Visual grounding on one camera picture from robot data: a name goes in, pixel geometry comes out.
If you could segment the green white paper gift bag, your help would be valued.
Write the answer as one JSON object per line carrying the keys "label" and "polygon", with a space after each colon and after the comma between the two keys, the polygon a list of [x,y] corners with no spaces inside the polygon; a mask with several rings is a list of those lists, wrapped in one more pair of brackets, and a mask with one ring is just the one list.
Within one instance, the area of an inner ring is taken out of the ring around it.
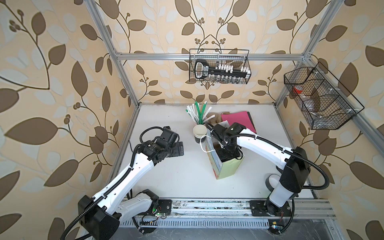
{"label": "green white paper gift bag", "polygon": [[217,180],[234,175],[244,159],[244,154],[241,151],[238,151],[237,157],[229,159],[224,154],[224,149],[221,148],[219,142],[212,137],[210,132],[207,132],[205,141],[201,141],[200,145],[208,155]]}

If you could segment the brown pulp cup carrier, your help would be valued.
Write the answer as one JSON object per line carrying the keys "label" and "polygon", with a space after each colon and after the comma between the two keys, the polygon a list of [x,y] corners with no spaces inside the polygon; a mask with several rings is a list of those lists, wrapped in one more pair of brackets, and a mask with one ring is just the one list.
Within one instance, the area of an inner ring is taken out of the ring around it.
{"label": "brown pulp cup carrier", "polygon": [[222,116],[219,113],[210,113],[207,115],[207,118],[208,118],[208,123],[212,125],[219,124],[223,121]]}

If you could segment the stack of paper cups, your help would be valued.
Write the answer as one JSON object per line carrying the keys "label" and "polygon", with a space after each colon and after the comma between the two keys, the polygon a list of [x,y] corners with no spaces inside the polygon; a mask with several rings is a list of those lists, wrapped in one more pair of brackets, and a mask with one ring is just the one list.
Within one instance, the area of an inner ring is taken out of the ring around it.
{"label": "stack of paper cups", "polygon": [[205,125],[196,125],[193,128],[193,134],[195,138],[195,142],[200,144],[206,140],[207,137],[207,127]]}

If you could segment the magenta paper napkin stack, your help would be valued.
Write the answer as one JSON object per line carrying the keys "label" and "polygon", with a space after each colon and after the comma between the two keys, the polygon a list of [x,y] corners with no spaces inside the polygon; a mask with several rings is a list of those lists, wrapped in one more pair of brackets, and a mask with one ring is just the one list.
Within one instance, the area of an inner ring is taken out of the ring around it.
{"label": "magenta paper napkin stack", "polygon": [[227,121],[229,125],[232,125],[234,123],[238,123],[240,125],[243,125],[247,129],[251,130],[253,133],[256,133],[256,129],[251,117],[251,114],[247,111],[238,112],[238,113],[223,113],[221,114],[222,121]]}

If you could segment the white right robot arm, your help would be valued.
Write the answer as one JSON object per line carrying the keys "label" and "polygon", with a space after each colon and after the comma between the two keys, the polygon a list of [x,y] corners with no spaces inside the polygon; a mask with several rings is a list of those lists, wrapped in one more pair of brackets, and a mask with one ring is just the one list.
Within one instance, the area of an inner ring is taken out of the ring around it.
{"label": "white right robot arm", "polygon": [[[278,183],[261,207],[261,211],[270,216],[280,216],[286,203],[293,200],[301,190],[324,190],[330,185],[327,173],[319,165],[308,160],[302,148],[291,149],[278,145],[239,123],[229,127],[220,124],[206,126],[211,136],[223,146],[224,153],[230,157],[236,157],[241,153],[240,148],[246,148],[282,170]],[[311,169],[317,170],[323,176],[325,182],[322,185],[305,185]]]}

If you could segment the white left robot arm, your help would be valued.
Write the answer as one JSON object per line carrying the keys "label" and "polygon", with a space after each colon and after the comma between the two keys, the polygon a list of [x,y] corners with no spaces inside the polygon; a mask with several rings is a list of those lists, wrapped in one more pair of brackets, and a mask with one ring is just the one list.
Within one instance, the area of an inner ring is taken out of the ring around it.
{"label": "white left robot arm", "polygon": [[88,232],[81,238],[86,240],[109,240],[118,230],[120,223],[134,219],[139,214],[161,216],[159,197],[150,190],[143,190],[136,196],[131,191],[136,183],[156,164],[166,158],[184,155],[180,136],[170,127],[159,128],[162,133],[153,140],[143,141],[134,148],[129,165],[106,187],[93,197],[84,196],[78,203],[79,215],[61,235],[65,240],[76,224]]}

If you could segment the green wrapped straw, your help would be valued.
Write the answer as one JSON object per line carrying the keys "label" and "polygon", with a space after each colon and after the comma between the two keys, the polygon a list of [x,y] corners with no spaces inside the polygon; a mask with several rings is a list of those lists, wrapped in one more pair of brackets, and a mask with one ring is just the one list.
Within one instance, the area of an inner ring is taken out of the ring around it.
{"label": "green wrapped straw", "polygon": [[202,104],[198,103],[197,101],[195,101],[195,107],[196,107],[196,110],[197,110],[197,123],[198,125],[200,124],[203,124],[203,120],[204,120],[204,114],[205,114],[205,109],[206,109],[206,106],[207,106],[207,101],[203,102]]}

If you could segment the white wrapped straw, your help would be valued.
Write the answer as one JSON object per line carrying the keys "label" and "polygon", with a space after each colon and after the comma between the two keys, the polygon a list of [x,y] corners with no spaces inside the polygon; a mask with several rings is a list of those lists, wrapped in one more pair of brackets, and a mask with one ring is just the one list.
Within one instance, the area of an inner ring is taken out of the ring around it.
{"label": "white wrapped straw", "polygon": [[187,106],[186,112],[193,119],[194,123],[198,125],[199,119],[198,119],[197,115],[194,113],[194,110],[190,106]]}

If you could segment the grey tape roll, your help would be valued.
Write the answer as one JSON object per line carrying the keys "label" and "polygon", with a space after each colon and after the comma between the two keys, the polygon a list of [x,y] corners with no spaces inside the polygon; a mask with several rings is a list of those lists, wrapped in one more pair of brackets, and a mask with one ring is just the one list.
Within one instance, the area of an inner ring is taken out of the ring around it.
{"label": "grey tape roll", "polygon": [[272,192],[280,182],[280,176],[277,174],[271,174],[266,178],[266,187],[267,189]]}

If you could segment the black handheld tool in basket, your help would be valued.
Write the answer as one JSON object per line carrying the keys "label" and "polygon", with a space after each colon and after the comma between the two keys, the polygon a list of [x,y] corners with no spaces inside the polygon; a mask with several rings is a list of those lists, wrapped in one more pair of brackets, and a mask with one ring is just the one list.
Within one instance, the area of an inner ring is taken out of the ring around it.
{"label": "black handheld tool in basket", "polygon": [[195,62],[194,74],[196,79],[248,79],[251,76],[251,70],[248,67],[235,69],[232,65],[217,64],[211,67],[205,60],[197,60]]}

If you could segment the red capped clear bottle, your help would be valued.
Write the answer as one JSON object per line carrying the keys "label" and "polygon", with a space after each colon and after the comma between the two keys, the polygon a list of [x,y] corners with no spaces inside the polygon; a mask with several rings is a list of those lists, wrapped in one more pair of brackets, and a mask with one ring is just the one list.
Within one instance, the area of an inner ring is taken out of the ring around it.
{"label": "red capped clear bottle", "polygon": [[308,97],[304,94],[304,88],[299,85],[293,87],[293,96],[299,97],[302,101],[308,100]]}

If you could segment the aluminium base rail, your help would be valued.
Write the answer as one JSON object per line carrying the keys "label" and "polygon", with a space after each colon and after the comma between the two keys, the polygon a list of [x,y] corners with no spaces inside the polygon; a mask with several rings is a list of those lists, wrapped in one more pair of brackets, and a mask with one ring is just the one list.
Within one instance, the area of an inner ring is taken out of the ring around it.
{"label": "aluminium base rail", "polygon": [[336,214],[327,200],[295,198],[295,209],[288,202],[280,210],[268,212],[264,199],[229,198],[169,198],[159,199],[157,208],[149,213],[159,213],[167,218],[264,218],[277,219],[293,216],[300,220],[334,220]]}

